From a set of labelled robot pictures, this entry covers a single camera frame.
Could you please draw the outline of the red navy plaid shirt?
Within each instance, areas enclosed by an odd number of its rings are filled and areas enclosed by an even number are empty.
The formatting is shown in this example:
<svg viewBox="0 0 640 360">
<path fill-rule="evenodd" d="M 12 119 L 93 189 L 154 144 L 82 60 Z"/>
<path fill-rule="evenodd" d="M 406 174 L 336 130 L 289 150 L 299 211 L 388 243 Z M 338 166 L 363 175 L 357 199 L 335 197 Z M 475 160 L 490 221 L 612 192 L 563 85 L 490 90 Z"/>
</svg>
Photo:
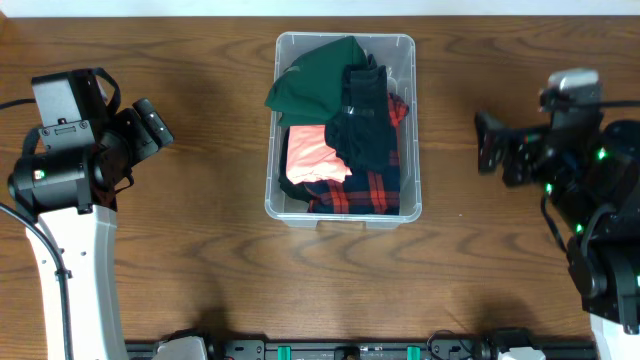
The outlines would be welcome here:
<svg viewBox="0 0 640 360">
<path fill-rule="evenodd" d="M 391 132 L 389 165 L 382 172 L 353 170 L 343 182 L 325 180 L 302 183 L 311 196 L 309 213 L 389 215 L 400 212 L 400 155 L 398 129 L 410 107 L 394 94 L 388 94 Z"/>
</svg>

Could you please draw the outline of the black garment with teal print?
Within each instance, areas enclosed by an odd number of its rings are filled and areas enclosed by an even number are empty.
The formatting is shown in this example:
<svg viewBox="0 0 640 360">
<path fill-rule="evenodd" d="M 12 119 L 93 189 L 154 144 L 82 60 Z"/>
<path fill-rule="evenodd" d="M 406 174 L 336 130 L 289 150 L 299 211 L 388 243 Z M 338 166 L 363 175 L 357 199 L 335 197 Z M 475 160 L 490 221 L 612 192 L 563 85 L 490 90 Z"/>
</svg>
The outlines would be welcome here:
<svg viewBox="0 0 640 360">
<path fill-rule="evenodd" d="M 341 107 L 326 122 L 325 142 L 353 170 L 380 173 L 390 165 L 393 126 L 387 70 L 370 54 L 342 75 Z"/>
</svg>

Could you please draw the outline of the black pants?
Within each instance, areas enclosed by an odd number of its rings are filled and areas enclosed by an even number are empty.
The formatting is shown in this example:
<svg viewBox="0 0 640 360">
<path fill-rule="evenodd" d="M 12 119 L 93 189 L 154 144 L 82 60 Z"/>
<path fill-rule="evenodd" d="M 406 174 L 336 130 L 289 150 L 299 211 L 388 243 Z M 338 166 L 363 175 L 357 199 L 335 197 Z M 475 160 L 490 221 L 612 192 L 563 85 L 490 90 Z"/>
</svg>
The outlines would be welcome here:
<svg viewBox="0 0 640 360">
<path fill-rule="evenodd" d="M 309 203 L 314 199 L 314 196 L 307 190 L 307 188 L 303 184 L 294 184 L 286 175 L 289 134 L 290 134 L 290 130 L 286 129 L 284 133 L 281 156 L 279 161 L 279 177 L 278 177 L 279 186 L 280 186 L 280 189 L 289 198 Z"/>
</svg>

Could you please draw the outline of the salmon pink garment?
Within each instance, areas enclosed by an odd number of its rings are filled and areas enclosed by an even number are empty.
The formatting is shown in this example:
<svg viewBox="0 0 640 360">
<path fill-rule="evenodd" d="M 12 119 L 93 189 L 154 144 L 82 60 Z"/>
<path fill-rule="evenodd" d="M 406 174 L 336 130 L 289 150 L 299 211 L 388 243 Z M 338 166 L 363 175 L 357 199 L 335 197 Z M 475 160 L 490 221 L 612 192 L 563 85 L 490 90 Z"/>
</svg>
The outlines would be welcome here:
<svg viewBox="0 0 640 360">
<path fill-rule="evenodd" d="M 286 177 L 294 184 L 333 180 L 344 182 L 351 169 L 325 141 L 324 125 L 289 128 Z"/>
</svg>

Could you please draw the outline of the dark green garment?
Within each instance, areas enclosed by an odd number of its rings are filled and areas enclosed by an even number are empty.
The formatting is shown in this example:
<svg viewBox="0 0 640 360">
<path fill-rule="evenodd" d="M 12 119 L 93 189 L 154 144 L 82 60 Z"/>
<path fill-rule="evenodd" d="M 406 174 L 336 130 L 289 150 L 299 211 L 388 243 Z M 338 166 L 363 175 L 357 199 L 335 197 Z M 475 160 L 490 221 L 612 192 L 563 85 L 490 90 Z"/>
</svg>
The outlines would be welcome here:
<svg viewBox="0 0 640 360">
<path fill-rule="evenodd" d="M 294 60 L 272 85 L 265 105 L 281 114 L 281 126 L 324 125 L 342 110 L 345 69 L 367 64 L 353 36 L 327 43 Z"/>
</svg>

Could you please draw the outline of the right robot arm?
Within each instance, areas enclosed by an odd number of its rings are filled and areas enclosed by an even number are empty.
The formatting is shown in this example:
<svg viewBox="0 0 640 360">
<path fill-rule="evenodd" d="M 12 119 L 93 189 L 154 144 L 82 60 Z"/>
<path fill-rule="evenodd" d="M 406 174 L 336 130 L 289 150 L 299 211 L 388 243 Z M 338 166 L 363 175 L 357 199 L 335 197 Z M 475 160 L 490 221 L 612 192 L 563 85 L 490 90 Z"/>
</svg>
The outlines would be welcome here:
<svg viewBox="0 0 640 360">
<path fill-rule="evenodd" d="M 509 128 L 486 112 L 474 117 L 478 170 L 501 166 L 508 187 L 538 184 L 567 227 L 565 253 L 602 359 L 639 356 L 639 125 L 600 127 L 600 111 L 555 112 L 547 125 Z"/>
</svg>

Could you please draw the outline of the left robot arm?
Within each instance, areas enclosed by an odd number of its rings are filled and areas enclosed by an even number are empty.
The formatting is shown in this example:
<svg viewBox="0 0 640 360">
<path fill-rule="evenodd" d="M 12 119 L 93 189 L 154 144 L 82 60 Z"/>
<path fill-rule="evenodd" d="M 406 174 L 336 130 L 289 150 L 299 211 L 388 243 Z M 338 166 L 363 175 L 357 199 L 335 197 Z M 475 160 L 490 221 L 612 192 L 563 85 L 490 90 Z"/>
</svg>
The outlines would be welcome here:
<svg viewBox="0 0 640 360">
<path fill-rule="evenodd" d="M 23 142 L 2 211 L 35 255 L 50 359 L 125 359 L 114 276 L 116 196 L 135 165 L 174 141 L 152 103 L 122 108 L 102 68 L 35 77 L 42 124 Z"/>
</svg>

